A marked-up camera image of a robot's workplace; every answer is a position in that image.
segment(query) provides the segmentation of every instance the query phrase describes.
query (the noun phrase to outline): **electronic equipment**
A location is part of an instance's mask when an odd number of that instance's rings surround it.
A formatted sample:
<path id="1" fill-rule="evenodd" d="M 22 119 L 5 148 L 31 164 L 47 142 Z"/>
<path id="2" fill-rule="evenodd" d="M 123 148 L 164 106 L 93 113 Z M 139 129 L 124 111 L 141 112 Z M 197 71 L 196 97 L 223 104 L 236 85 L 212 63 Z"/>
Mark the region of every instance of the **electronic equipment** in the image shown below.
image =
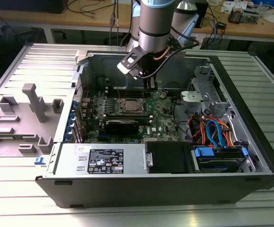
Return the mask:
<path id="1" fill-rule="evenodd" d="M 0 0 L 1 10 L 62 13 L 68 0 Z"/>
<path id="2" fill-rule="evenodd" d="M 197 14 L 199 15 L 195 27 L 201 28 L 208 8 L 208 2 L 207 0 L 195 0 L 195 5 L 197 7 Z"/>
<path id="3" fill-rule="evenodd" d="M 274 186 L 274 151 L 218 58 L 173 59 L 144 92 L 141 80 L 109 70 L 121 50 L 92 48 L 35 180 L 58 206 L 235 203 Z"/>
<path id="4" fill-rule="evenodd" d="M 228 16 L 228 21 L 235 24 L 238 24 L 240 22 L 256 24 L 259 18 L 260 16 L 255 10 L 233 7 Z"/>

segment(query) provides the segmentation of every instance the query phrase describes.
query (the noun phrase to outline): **wooden workbench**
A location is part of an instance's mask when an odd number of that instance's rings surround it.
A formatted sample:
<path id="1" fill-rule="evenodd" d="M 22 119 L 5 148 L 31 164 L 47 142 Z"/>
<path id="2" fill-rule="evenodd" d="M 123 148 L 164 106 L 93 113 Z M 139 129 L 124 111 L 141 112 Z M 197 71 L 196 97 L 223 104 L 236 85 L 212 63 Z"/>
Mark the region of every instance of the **wooden workbench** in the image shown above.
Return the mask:
<path id="1" fill-rule="evenodd" d="M 233 24 L 228 22 L 229 14 L 221 12 L 222 6 L 217 6 L 217 7 L 212 6 L 211 8 L 212 8 L 213 14 L 217 17 L 218 21 L 227 24 L 225 29 L 225 35 L 274 38 L 274 23 L 268 20 L 265 20 L 260 17 L 257 24 L 250 24 L 250 23 Z M 212 32 L 212 28 L 209 25 L 209 21 L 205 20 L 202 27 L 195 28 L 193 32 L 210 34 Z"/>
<path id="2" fill-rule="evenodd" d="M 93 0 L 80 0 L 81 5 L 93 4 Z M 102 6 L 111 4 L 110 0 L 105 0 L 95 6 L 88 6 L 85 10 L 93 10 Z M 79 11 L 78 2 L 70 5 L 74 11 Z M 271 23 L 262 18 L 259 19 L 258 24 L 232 24 L 228 22 L 228 14 L 221 13 L 221 6 L 212 7 L 213 14 L 220 22 L 227 24 L 224 38 L 252 40 L 252 41 L 269 41 L 274 42 L 274 23 Z M 47 41 L 54 43 L 52 29 L 74 29 L 74 30 L 95 30 L 95 31 L 109 31 L 109 20 L 113 7 L 107 7 L 96 11 L 96 18 L 92 19 L 80 13 L 74 13 L 65 9 L 61 14 L 50 14 L 40 12 L 23 12 L 23 11 L 4 11 L 0 10 L 0 15 L 10 25 L 26 26 L 26 27 L 40 27 L 45 31 Z M 119 5 L 119 31 L 127 32 L 131 18 L 131 6 L 129 4 Z M 199 40 L 203 40 L 212 32 L 209 21 L 204 21 L 202 28 L 195 28 L 193 35 L 197 36 Z"/>

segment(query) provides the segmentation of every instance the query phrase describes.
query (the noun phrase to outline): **blue cable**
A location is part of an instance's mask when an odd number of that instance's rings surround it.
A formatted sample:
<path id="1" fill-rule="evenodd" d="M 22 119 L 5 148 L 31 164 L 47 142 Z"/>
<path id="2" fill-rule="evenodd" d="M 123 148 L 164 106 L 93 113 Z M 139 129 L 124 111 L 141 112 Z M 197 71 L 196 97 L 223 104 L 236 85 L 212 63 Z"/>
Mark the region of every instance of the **blue cable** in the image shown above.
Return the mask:
<path id="1" fill-rule="evenodd" d="M 216 42 L 217 28 L 216 28 L 216 24 L 214 23 L 213 20 L 207 19 L 207 18 L 205 18 L 205 17 L 204 17 L 204 19 L 209 20 L 210 22 L 212 22 L 213 28 L 214 28 L 214 38 L 213 38 L 213 41 L 212 41 L 212 45 L 211 45 L 211 47 L 209 48 L 209 50 L 210 50 L 210 49 L 215 45 L 215 42 Z"/>
<path id="2" fill-rule="evenodd" d="M 219 125 L 219 123 L 216 120 L 210 120 L 208 121 L 207 125 L 206 125 L 206 134 L 207 134 L 207 138 L 213 143 L 215 148 L 218 148 L 218 144 L 212 139 L 211 134 L 210 134 L 210 130 L 209 130 L 209 126 L 214 123 L 217 127 L 217 131 L 218 131 L 218 137 L 219 137 L 219 141 L 220 141 L 220 145 L 221 147 L 227 147 L 225 144 L 225 141 L 222 137 L 222 129 Z"/>

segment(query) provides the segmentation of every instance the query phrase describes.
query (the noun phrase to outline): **slotted aluminum surface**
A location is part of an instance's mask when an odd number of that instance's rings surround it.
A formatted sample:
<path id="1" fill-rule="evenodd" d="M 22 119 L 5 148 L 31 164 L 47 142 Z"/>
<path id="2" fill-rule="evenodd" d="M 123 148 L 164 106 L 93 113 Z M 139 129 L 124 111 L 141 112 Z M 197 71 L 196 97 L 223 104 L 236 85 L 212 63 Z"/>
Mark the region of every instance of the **slotted aluminum surface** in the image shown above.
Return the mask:
<path id="1" fill-rule="evenodd" d="M 19 59 L 14 72 L 27 67 L 75 71 L 73 53 L 85 46 L 78 45 L 34 45 Z M 260 127 L 274 148 L 274 78 L 255 57 L 245 52 L 188 51 L 188 54 L 219 57 L 239 92 L 259 122 Z M 66 89 L 60 79 L 68 74 L 48 75 L 43 89 Z M 25 81 L 43 77 L 25 75 Z M 22 80 L 9 80 L 7 88 L 22 85 Z M 51 96 L 59 93 L 52 91 Z M 106 209 L 61 209 L 34 182 L 45 167 L 35 167 L 34 158 L 0 158 L 0 226 L 178 226 L 178 227 L 230 227 L 273 226 L 274 188 L 254 192 L 236 204 L 196 205 L 174 207 L 106 208 Z"/>

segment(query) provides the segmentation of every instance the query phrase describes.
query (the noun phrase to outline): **black cable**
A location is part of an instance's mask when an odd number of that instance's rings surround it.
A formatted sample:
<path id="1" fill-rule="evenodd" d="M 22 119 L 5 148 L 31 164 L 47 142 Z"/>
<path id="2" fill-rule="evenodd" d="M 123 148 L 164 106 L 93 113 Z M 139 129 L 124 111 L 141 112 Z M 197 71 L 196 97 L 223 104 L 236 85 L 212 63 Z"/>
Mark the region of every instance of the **black cable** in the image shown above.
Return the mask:
<path id="1" fill-rule="evenodd" d="M 190 40 L 190 41 L 197 41 L 191 37 L 187 37 L 186 35 L 183 35 L 181 32 L 179 32 L 178 30 L 176 30 L 174 27 L 171 27 L 171 30 L 173 30 L 175 33 L 177 33 L 178 35 L 182 36 L 183 38 L 187 39 L 187 40 Z"/>
<path id="2" fill-rule="evenodd" d="M 76 1 L 78 1 L 78 0 L 71 1 L 69 4 L 67 4 L 66 8 L 67 8 L 69 11 L 74 12 L 74 13 L 90 13 L 90 12 L 94 12 L 94 11 L 97 11 L 97 10 L 99 10 L 99 9 L 103 9 L 103 8 L 110 7 L 110 6 L 113 5 L 113 4 L 110 4 L 110 5 L 107 5 L 107 6 L 99 7 L 99 8 L 97 8 L 97 9 L 92 9 L 92 10 L 89 10 L 89 11 L 84 11 L 83 8 L 86 7 L 86 6 L 88 6 L 88 5 L 85 5 L 85 6 L 82 6 L 82 7 L 81 7 L 81 10 L 82 10 L 82 11 L 75 11 L 75 10 L 70 9 L 70 5 L 73 4 L 73 3 L 76 2 Z"/>
<path id="3" fill-rule="evenodd" d="M 218 28 L 217 28 L 218 19 L 217 19 L 217 17 L 213 14 L 212 8 L 211 8 L 210 6 L 208 6 L 208 8 L 209 8 L 211 14 L 210 14 L 210 13 L 206 13 L 206 14 L 212 16 L 213 22 L 214 22 L 215 25 L 216 25 L 216 29 L 217 29 L 217 33 L 218 33 Z M 221 39 L 221 40 L 223 39 L 223 34 L 225 33 L 225 30 L 224 30 L 224 32 L 222 31 L 222 29 L 220 29 L 220 30 L 221 30 L 221 35 L 219 36 L 219 38 L 216 38 L 215 41 L 217 41 L 218 39 Z M 206 46 L 206 48 L 208 49 L 208 46 L 209 46 L 209 45 L 210 45 L 210 46 L 212 45 L 212 43 L 213 43 L 214 41 L 212 40 L 212 41 L 209 42 L 209 40 L 210 40 L 210 38 L 211 38 L 213 32 L 214 32 L 214 30 L 212 31 L 212 33 L 210 34 L 210 36 L 208 37 L 208 39 L 206 40 L 206 42 L 204 41 L 204 45 L 202 46 L 201 49 L 203 49 L 205 46 Z"/>
<path id="4" fill-rule="evenodd" d="M 200 43 L 199 43 L 199 41 L 198 40 L 196 40 L 196 39 L 193 39 L 193 38 L 190 38 L 190 37 L 187 37 L 188 38 L 188 40 L 191 40 L 191 41 L 193 41 L 193 42 L 195 42 L 195 44 L 193 44 L 193 45 L 191 45 L 191 46 L 184 46 L 184 47 L 181 47 L 180 49 L 177 49 L 176 51 L 174 51 L 174 52 L 172 52 L 160 65 L 159 65 L 159 67 L 152 73 L 152 74 L 150 74 L 150 75 L 148 75 L 148 76 L 145 76 L 145 77 L 139 77 L 140 79 L 146 79 L 146 78 L 149 78 L 149 77 L 152 77 L 152 76 L 154 76 L 155 74 L 157 74 L 157 72 L 159 72 L 160 71 L 160 69 L 165 65 L 165 63 L 169 60 L 169 59 L 171 59 L 171 57 L 172 56 L 174 56 L 176 53 L 178 53 L 178 52 L 180 52 L 180 51 L 183 51 L 183 50 L 186 50 L 186 49 L 188 49 L 188 48 L 193 48 L 193 47 L 195 47 L 195 46 L 198 46 Z"/>
<path id="5" fill-rule="evenodd" d="M 25 41 L 20 36 L 18 36 L 15 30 L 1 16 L 0 16 L 0 19 L 12 30 L 12 32 L 16 35 L 16 37 L 20 38 L 21 41 L 25 43 Z"/>
<path id="6" fill-rule="evenodd" d="M 175 108 L 176 108 L 176 105 L 177 105 L 177 101 L 178 101 L 179 98 L 176 99 L 175 101 L 175 104 L 174 104 L 174 107 L 173 107 L 173 111 L 172 111 L 172 114 L 173 114 L 173 119 L 174 119 L 174 122 L 175 122 L 175 125 L 178 127 L 178 129 L 180 129 L 180 131 L 182 131 L 189 140 L 191 140 L 190 136 L 188 135 L 188 133 L 186 131 L 184 131 L 180 126 L 179 124 L 182 123 L 182 122 L 187 122 L 187 121 L 180 121 L 179 123 L 176 122 L 176 119 L 175 119 Z"/>
<path id="7" fill-rule="evenodd" d="M 117 46 L 118 45 L 119 45 L 119 0 L 117 0 Z"/>
<path id="8" fill-rule="evenodd" d="M 115 8 L 116 8 L 116 0 L 114 1 L 113 12 L 112 12 L 112 15 L 110 16 L 110 21 L 109 21 L 109 24 L 110 24 L 109 45 L 110 46 L 112 45 L 111 34 L 112 34 L 113 27 L 115 25 Z"/>
<path id="9" fill-rule="evenodd" d="M 131 8 L 131 22 L 130 22 L 130 25 L 129 25 L 129 29 L 128 29 L 127 34 L 123 37 L 123 39 L 122 39 L 121 42 L 120 42 L 120 46 L 123 45 L 123 42 L 125 41 L 125 39 L 127 38 L 127 36 L 129 35 L 129 33 L 131 32 L 131 29 L 132 29 L 132 23 L 133 23 L 133 0 L 131 0 L 131 3 L 132 3 L 132 8 Z"/>

